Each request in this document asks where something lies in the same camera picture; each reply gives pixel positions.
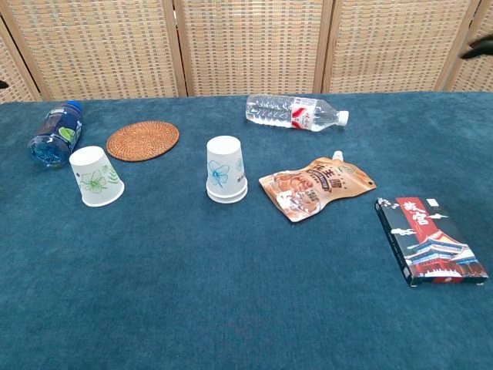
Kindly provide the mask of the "black red palace box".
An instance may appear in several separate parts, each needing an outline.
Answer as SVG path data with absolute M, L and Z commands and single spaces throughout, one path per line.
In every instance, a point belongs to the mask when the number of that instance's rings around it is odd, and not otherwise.
M 374 208 L 409 286 L 481 285 L 488 280 L 487 271 L 436 199 L 379 197 Z

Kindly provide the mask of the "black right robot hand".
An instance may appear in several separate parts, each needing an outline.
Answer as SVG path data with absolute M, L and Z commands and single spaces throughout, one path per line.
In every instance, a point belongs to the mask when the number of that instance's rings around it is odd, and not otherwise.
M 473 59 L 479 56 L 493 56 L 493 34 L 485 35 L 469 43 L 469 50 L 463 52 L 461 59 Z

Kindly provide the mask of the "round woven rattan coaster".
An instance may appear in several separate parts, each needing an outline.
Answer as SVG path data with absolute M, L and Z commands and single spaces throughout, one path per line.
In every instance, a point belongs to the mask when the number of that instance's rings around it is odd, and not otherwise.
M 180 132 L 172 123 L 142 121 L 115 131 L 106 142 L 108 154 L 126 162 L 151 160 L 170 151 Z

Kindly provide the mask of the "clear water bottle red label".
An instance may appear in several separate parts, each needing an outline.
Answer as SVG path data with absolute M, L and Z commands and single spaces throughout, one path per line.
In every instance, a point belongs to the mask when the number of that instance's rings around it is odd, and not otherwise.
M 339 111 L 321 99 L 254 94 L 247 97 L 246 119 L 257 124 L 320 132 L 346 126 L 349 112 Z

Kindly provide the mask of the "woven folding screen panel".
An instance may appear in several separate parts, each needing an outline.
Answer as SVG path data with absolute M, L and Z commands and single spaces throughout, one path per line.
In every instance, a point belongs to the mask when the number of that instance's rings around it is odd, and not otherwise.
M 38 101 L 186 96 L 173 0 L 0 0 Z
M 493 0 L 471 0 L 434 89 L 493 92 L 493 56 L 460 59 L 469 43 L 493 35 Z
M 321 90 L 443 90 L 482 0 L 330 0 Z
M 321 93 L 335 0 L 173 0 L 188 96 Z
M 42 100 L 38 88 L 1 15 L 0 80 L 8 83 L 7 89 L 0 89 L 0 104 L 38 102 Z

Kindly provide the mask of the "white cup dark blue flower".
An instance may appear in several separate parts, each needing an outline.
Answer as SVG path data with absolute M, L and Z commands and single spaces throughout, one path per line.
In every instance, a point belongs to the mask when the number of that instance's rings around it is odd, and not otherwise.
M 247 192 L 248 192 L 247 183 L 244 185 L 244 187 L 241 190 L 230 195 L 220 195 L 218 193 L 214 193 L 209 189 L 208 185 L 206 185 L 206 193 L 208 197 L 219 204 L 234 204 L 236 202 L 239 202 L 247 195 Z

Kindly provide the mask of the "white cup green flower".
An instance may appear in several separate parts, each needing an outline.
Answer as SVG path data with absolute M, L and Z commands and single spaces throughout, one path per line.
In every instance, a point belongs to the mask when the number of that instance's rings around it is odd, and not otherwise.
M 80 148 L 69 157 L 69 163 L 85 205 L 103 207 L 122 196 L 125 184 L 102 147 Z

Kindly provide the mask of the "white cup light blue flower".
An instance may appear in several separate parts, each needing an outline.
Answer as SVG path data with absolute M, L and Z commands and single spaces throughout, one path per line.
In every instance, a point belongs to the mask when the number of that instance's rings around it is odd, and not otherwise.
M 206 144 L 206 185 L 214 193 L 230 195 L 247 183 L 241 142 L 235 136 L 216 136 Z

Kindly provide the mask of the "brown spouted food pouch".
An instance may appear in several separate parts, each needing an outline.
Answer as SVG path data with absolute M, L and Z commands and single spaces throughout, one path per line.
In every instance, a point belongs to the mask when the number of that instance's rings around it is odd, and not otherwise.
M 274 205 L 296 223 L 322 211 L 330 202 L 356 197 L 376 188 L 363 170 L 344 161 L 336 150 L 299 170 L 285 170 L 259 179 Z

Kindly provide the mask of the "blue plastic drink bottle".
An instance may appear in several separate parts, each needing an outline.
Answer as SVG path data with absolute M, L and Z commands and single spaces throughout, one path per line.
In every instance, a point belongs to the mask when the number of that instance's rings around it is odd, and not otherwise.
M 34 161 L 62 167 L 73 153 L 82 132 L 82 105 L 69 100 L 51 109 L 28 148 Z

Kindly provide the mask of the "blue velvet tablecloth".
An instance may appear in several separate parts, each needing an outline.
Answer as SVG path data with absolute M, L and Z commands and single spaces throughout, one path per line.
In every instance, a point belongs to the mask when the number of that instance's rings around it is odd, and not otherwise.
M 91 100 L 79 145 L 163 120 L 178 144 L 114 161 L 126 189 L 87 207 L 69 166 L 28 151 L 51 103 L 0 105 L 0 370 L 493 370 L 493 93 L 331 95 L 344 128 L 245 119 L 242 96 Z M 248 192 L 206 193 L 206 144 L 241 142 Z M 336 150 L 376 188 L 299 222 L 259 179 Z M 431 197 L 489 279 L 404 280 L 374 209 Z

